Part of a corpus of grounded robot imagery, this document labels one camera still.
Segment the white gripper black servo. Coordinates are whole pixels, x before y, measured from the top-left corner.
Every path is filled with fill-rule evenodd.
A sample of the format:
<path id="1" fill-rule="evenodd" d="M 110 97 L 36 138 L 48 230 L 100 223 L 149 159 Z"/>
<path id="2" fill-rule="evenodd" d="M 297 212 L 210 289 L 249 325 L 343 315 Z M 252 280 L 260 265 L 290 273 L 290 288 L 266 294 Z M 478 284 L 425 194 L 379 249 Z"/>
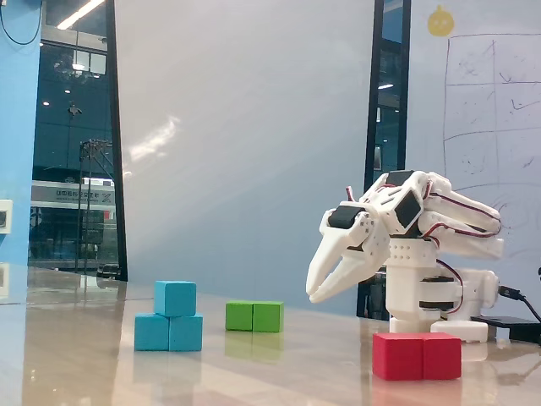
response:
<path id="1" fill-rule="evenodd" d="M 390 235 L 370 204 L 343 201 L 323 216 L 320 233 L 306 280 L 314 304 L 370 279 L 389 255 Z"/>

